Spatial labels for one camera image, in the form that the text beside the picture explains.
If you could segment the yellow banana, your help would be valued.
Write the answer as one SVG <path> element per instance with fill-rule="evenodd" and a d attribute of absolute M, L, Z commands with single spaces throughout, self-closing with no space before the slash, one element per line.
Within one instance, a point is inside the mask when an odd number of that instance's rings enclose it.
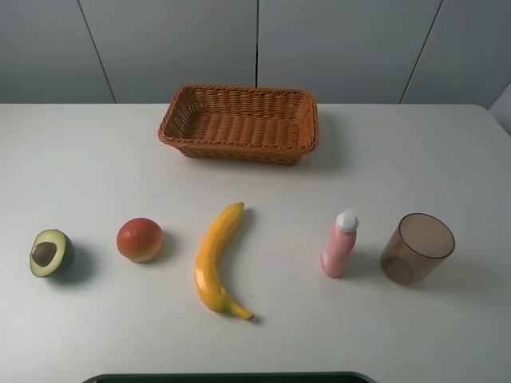
<path fill-rule="evenodd" d="M 239 305 L 224 287 L 218 267 L 224 249 L 244 217 L 244 203 L 228 205 L 213 221 L 196 256 L 194 279 L 199 299 L 212 312 L 251 321 L 254 314 Z"/>

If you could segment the brown wicker basket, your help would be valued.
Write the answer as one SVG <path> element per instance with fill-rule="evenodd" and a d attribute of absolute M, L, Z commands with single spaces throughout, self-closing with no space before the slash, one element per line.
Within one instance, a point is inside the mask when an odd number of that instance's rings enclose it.
<path fill-rule="evenodd" d="M 189 158 L 293 166 L 318 144 L 317 103 L 301 89 L 186 85 L 158 138 Z"/>

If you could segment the pink bottle white cap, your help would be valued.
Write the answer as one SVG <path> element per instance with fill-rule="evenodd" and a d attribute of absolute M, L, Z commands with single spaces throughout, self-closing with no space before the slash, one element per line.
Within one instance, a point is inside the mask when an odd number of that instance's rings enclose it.
<path fill-rule="evenodd" d="M 336 217 L 321 253 L 321 267 L 330 278 L 339 277 L 350 257 L 357 238 L 358 217 L 351 208 Z"/>

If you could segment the red orange peach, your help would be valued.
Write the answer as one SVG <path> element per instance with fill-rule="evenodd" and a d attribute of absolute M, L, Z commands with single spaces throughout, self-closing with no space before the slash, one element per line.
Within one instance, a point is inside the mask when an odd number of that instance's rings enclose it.
<path fill-rule="evenodd" d="M 117 233 L 117 249 L 119 253 L 135 263 L 153 261 L 161 253 L 163 245 L 163 231 L 151 219 L 131 219 Z"/>

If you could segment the brown translucent plastic cup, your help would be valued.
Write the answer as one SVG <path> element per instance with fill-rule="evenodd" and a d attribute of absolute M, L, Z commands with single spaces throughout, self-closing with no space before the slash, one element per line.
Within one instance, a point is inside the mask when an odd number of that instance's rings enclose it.
<path fill-rule="evenodd" d="M 385 276 L 402 286 L 426 278 L 455 249 L 452 231 L 425 213 L 410 213 L 399 222 L 380 258 Z"/>

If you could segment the black tray edge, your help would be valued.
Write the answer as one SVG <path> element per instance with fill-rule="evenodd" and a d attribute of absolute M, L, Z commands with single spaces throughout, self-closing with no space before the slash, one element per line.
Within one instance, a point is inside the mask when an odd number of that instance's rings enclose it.
<path fill-rule="evenodd" d="M 85 382 L 374 382 L 355 372 L 286 372 L 286 373 L 140 373 L 102 374 L 90 377 Z"/>

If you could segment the halved avocado with pit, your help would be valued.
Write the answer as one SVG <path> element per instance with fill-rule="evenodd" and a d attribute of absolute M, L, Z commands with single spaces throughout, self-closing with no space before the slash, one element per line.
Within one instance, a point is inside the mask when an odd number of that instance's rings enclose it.
<path fill-rule="evenodd" d="M 61 276 L 70 267 L 74 258 L 71 239 L 58 229 L 47 229 L 39 233 L 30 252 L 30 271 L 37 278 Z"/>

